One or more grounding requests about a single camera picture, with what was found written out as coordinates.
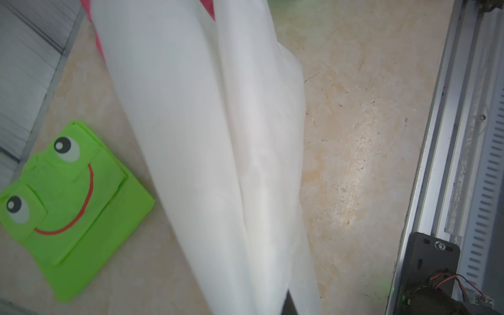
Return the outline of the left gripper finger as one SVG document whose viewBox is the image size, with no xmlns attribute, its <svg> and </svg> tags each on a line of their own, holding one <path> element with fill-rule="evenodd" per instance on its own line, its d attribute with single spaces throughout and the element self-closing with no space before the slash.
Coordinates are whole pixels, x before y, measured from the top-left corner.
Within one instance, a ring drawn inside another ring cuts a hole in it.
<svg viewBox="0 0 504 315">
<path fill-rule="evenodd" d="M 281 315 L 298 315 L 295 303 L 290 294 L 290 290 L 287 290 L 286 298 L 282 307 Z"/>
</svg>

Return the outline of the white raincoat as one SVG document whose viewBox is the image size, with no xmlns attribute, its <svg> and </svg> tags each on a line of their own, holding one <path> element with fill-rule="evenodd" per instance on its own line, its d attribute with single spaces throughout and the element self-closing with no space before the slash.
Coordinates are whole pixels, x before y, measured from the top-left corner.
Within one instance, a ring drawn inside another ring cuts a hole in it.
<svg viewBox="0 0 504 315">
<path fill-rule="evenodd" d="M 321 304 L 303 210 L 299 61 L 266 1 L 92 1 L 158 199 L 214 314 Z"/>
</svg>

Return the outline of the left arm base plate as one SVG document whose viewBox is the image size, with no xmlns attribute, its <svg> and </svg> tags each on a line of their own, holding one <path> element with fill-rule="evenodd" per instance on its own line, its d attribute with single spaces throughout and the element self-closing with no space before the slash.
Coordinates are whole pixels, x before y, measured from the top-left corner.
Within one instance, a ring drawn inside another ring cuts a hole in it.
<svg viewBox="0 0 504 315">
<path fill-rule="evenodd" d="M 475 284 L 457 273 L 458 245 L 413 232 L 408 238 L 393 314 L 498 314 Z"/>
</svg>

